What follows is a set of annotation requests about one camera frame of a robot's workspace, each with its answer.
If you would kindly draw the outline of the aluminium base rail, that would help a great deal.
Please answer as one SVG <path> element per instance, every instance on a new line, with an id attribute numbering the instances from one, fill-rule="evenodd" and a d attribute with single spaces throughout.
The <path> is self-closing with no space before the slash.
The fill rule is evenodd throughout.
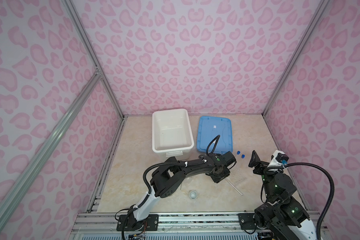
<path id="1" fill-rule="evenodd" d="M 271 232 L 242 230 L 239 212 L 158 213 L 157 230 L 143 232 L 142 240 L 271 240 Z M 115 213 L 79 214 L 71 240 L 120 240 Z"/>

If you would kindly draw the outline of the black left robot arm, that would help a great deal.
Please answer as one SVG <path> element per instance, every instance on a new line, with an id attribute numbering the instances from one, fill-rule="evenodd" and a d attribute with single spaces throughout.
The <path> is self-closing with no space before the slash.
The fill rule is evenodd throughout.
<path id="1" fill-rule="evenodd" d="M 180 161 L 170 157 L 163 163 L 148 167 L 143 173 L 143 181 L 148 191 L 131 208 L 135 222 L 145 220 L 160 199 L 170 197 L 190 177 L 205 174 L 218 184 L 230 175 L 231 167 L 237 160 L 231 152 L 223 155 L 207 153 L 196 160 Z"/>

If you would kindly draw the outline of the blue plastic bin lid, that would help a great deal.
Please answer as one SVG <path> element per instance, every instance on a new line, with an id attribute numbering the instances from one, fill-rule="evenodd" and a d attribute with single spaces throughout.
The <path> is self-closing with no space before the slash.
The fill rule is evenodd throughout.
<path id="1" fill-rule="evenodd" d="M 215 148 L 215 154 L 225 154 L 233 151 L 232 122 L 228 118 L 202 116 L 199 120 L 197 134 L 197 150 L 201 153 L 207 151 L 209 143 L 220 136 Z"/>

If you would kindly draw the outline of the left rear corner post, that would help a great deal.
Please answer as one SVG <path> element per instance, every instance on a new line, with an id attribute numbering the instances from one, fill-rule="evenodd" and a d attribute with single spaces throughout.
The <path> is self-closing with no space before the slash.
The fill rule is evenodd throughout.
<path id="1" fill-rule="evenodd" d="M 111 100 L 112 105 L 114 106 L 115 110 L 117 111 L 119 118 L 121 120 L 123 120 L 125 116 L 122 113 L 121 107 L 120 107 L 120 105 L 117 101 L 117 98 L 111 88 L 108 78 L 106 77 L 104 70 L 102 68 L 102 65 L 99 62 L 99 59 L 95 53 L 95 49 L 90 41 L 90 38 L 89 38 L 85 28 L 84 28 L 84 24 L 81 21 L 81 18 L 77 12 L 74 2 L 71 0 L 62 0 L 61 2 L 64 5 L 66 12 L 69 15 L 69 18 L 71 19 L 73 26 L 76 29 L 76 31 L 81 39 L 81 42 L 82 42 L 90 60 L 92 61 L 94 68 L 96 69 L 96 72 L 100 76 L 100 80 L 106 90 L 106 93 L 108 94 L 108 96 Z"/>

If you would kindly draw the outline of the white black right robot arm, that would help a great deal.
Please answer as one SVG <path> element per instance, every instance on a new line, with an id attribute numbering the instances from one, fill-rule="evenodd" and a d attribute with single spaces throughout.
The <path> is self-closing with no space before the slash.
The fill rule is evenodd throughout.
<path id="1" fill-rule="evenodd" d="M 247 234 L 269 230 L 273 240 L 317 240 L 317 231 L 305 207 L 293 194 L 297 191 L 291 177 L 284 173 L 289 157 L 275 151 L 269 163 L 252 152 L 249 168 L 262 177 L 263 204 L 250 214 L 238 214 L 241 229 Z"/>

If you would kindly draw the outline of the white plastic storage bin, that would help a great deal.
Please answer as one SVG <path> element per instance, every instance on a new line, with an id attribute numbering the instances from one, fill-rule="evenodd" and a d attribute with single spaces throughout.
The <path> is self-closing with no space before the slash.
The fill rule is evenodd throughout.
<path id="1" fill-rule="evenodd" d="M 156 111 L 152 114 L 152 150 L 161 161 L 171 157 L 187 160 L 194 146 L 186 109 Z"/>

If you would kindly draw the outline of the small round glass dish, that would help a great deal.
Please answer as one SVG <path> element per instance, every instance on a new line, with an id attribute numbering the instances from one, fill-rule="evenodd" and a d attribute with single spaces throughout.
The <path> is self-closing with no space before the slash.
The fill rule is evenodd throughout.
<path id="1" fill-rule="evenodd" d="M 189 198 L 191 200 L 196 200 L 198 198 L 198 193 L 195 190 L 189 192 Z"/>

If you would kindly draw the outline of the aluminium corner frame post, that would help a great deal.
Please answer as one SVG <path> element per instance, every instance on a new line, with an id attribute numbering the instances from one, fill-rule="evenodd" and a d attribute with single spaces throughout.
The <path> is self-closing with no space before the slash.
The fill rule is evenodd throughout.
<path id="1" fill-rule="evenodd" d="M 315 30 L 318 28 L 320 22 L 322 21 L 323 17 L 325 16 L 331 3 L 332 3 L 332 1 L 330 1 L 330 0 L 321 0 L 319 2 L 317 9 L 315 10 L 309 24 L 307 25 L 306 30 L 302 34 L 302 37 L 299 40 L 297 47 L 291 56 L 291 59 L 289 60 L 288 64 L 286 65 L 286 68 L 285 68 L 283 74 L 281 75 L 278 83 L 276 84 L 276 87 L 275 87 L 274 91 L 272 92 L 271 97 L 270 97 L 268 103 L 266 104 L 264 111 L 262 112 L 263 118 L 265 118 L 270 113 L 271 108 L 272 108 L 273 104 L 275 103 L 277 96 L 281 92 L 283 85 L 288 80 L 288 77 L 291 74 L 293 67 L 298 62 L 305 47 L 309 43 L 310 38 L 314 34 Z"/>

